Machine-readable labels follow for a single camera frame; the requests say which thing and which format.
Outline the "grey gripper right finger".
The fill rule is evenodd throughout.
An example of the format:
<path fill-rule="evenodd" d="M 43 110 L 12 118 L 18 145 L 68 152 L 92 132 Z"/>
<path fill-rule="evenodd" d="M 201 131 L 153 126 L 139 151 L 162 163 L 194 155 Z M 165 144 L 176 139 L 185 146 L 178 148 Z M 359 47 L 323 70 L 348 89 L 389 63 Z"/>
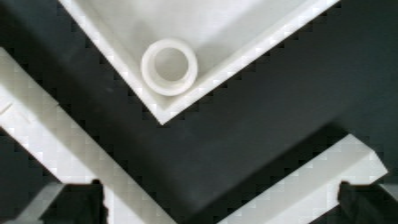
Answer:
<path fill-rule="evenodd" d="M 391 196 L 393 200 L 398 202 L 398 184 L 384 183 L 380 187 L 387 195 Z"/>

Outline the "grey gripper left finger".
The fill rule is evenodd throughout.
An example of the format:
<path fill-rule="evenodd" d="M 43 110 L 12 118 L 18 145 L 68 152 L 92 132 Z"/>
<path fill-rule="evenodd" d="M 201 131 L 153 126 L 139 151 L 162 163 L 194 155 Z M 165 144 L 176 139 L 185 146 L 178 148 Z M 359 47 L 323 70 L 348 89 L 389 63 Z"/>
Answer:
<path fill-rule="evenodd" d="M 59 183 L 50 183 L 44 186 L 16 219 L 11 221 L 11 224 L 44 224 L 41 216 L 44 215 L 55 198 L 64 190 L 64 187 L 66 185 Z"/>

